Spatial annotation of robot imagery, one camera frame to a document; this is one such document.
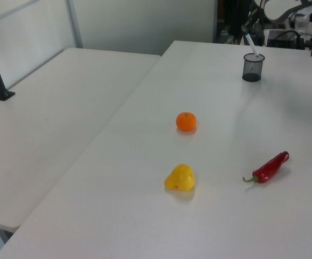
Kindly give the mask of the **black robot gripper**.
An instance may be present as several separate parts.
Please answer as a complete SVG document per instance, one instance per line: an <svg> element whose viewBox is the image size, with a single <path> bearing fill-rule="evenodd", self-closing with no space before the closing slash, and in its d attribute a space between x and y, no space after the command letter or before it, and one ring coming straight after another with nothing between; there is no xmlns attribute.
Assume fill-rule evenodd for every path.
<svg viewBox="0 0 312 259"><path fill-rule="evenodd" d="M249 7L247 22L241 26L241 31L244 35L247 35L248 33L256 34L259 27L259 22L261 24L264 23L264 11L262 5L263 0L252 1Z"/></svg>

